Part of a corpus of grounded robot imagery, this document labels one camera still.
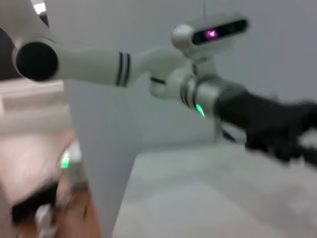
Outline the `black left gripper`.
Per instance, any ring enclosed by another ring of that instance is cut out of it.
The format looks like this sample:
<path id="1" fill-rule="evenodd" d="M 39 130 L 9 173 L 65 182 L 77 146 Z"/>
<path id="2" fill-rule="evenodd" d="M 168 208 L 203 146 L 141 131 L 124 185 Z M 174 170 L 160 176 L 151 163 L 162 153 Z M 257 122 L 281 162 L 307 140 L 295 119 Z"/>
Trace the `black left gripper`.
<path id="1" fill-rule="evenodd" d="M 317 168 L 317 149 L 299 148 L 298 128 L 317 128 L 317 102 L 301 101 L 297 105 L 282 104 L 251 93 L 243 93 L 229 99 L 219 99 L 217 115 L 224 122 L 246 132 L 245 147 L 261 151 L 280 161 L 299 157 L 312 168 Z"/>

